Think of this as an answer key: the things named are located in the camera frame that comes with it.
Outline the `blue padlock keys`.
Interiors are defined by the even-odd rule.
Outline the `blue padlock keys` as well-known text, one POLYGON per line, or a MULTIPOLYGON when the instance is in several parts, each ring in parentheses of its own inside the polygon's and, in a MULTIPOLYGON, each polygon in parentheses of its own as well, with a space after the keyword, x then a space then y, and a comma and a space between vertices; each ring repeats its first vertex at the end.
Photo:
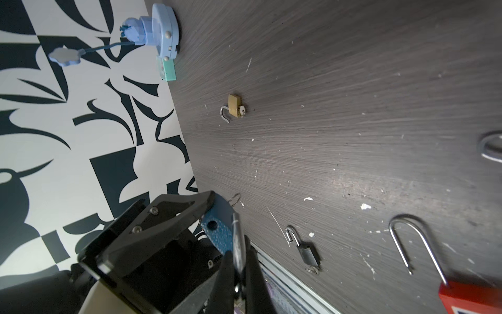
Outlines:
POLYGON ((229 200, 228 203, 231 205, 231 207, 234 207, 237 205, 241 200, 241 194, 236 193, 234 196, 232 196, 229 200))

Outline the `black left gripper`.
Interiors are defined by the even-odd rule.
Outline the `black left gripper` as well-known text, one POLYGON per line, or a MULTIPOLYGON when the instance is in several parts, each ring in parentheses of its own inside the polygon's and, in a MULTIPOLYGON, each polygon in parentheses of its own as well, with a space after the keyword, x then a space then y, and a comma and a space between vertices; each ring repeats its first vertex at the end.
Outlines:
POLYGON ((213 191, 134 203, 78 254, 79 264, 136 313, 201 313, 218 251, 189 230, 213 191))

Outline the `blue padlock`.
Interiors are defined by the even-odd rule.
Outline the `blue padlock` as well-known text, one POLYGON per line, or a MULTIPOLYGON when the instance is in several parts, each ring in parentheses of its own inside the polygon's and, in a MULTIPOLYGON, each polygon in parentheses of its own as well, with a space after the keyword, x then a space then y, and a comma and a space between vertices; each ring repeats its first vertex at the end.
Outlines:
POLYGON ((246 245, 240 216, 221 195, 215 195, 214 204, 204 214, 201 225, 206 237, 220 253, 224 255, 231 251, 238 259, 245 259, 246 245))

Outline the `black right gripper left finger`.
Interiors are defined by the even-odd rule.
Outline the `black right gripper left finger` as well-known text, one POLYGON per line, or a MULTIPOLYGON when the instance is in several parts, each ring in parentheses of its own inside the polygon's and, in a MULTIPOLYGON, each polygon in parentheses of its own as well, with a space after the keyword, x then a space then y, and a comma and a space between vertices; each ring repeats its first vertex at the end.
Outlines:
POLYGON ((227 251, 222 259, 213 290, 210 294, 206 314, 232 314, 235 295, 235 268, 233 253, 227 251))

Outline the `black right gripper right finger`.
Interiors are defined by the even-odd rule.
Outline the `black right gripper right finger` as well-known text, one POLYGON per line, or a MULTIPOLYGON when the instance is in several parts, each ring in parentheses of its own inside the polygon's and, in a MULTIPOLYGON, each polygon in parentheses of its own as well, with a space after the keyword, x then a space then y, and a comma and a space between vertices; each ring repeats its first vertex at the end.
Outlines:
POLYGON ((251 246, 251 242, 246 235, 244 237, 246 245, 247 261, 245 265, 245 304, 247 314, 272 314, 276 313, 272 299, 269 295, 267 285, 258 261, 257 251, 251 246))

